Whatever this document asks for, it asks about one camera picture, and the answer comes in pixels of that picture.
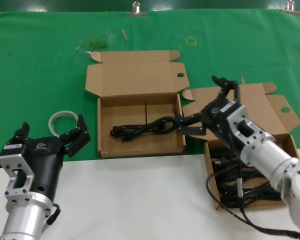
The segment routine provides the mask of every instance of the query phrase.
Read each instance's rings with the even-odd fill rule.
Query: yellow mark
[[[189,36],[185,38],[185,45],[187,46],[198,46],[197,38],[195,36]]]

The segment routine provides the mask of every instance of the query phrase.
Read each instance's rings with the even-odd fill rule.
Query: box hole
[[[281,108],[281,112],[283,112],[283,113],[289,113],[290,112],[290,107],[288,107],[288,106],[284,106],[283,108]]]

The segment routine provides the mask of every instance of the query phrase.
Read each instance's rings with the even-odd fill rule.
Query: box lid
[[[241,103],[246,106],[251,120],[272,135],[289,133],[300,124],[294,110],[283,95],[271,94],[276,90],[274,83],[241,84]],[[208,103],[214,100],[220,87],[206,87],[184,90],[182,96],[186,100],[194,101],[182,107],[185,117],[200,112]],[[234,98],[233,90],[228,99]],[[193,136],[199,139],[214,140],[216,136],[206,131],[205,136]]]
[[[177,50],[94,51],[101,64],[87,67],[85,90],[99,97],[176,93],[189,86],[185,65],[171,62]]]

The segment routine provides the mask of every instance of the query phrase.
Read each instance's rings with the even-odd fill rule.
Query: metal clip
[[[288,11],[294,11],[295,2],[293,0],[288,0],[286,3],[287,3],[286,9]]]
[[[135,1],[132,3],[132,12],[127,12],[126,15],[130,17],[145,17],[147,13],[141,12],[140,3],[138,1]]]
[[[295,2],[294,0],[288,0],[286,2],[285,9],[281,9],[281,12],[292,15],[300,15],[300,11],[295,11]]]

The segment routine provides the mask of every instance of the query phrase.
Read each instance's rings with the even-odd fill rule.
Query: white table surface
[[[61,214],[41,240],[288,239],[215,211],[206,178],[202,154],[65,162],[54,201]],[[0,234],[8,180],[1,169]],[[287,207],[247,214],[257,225],[298,231]]]

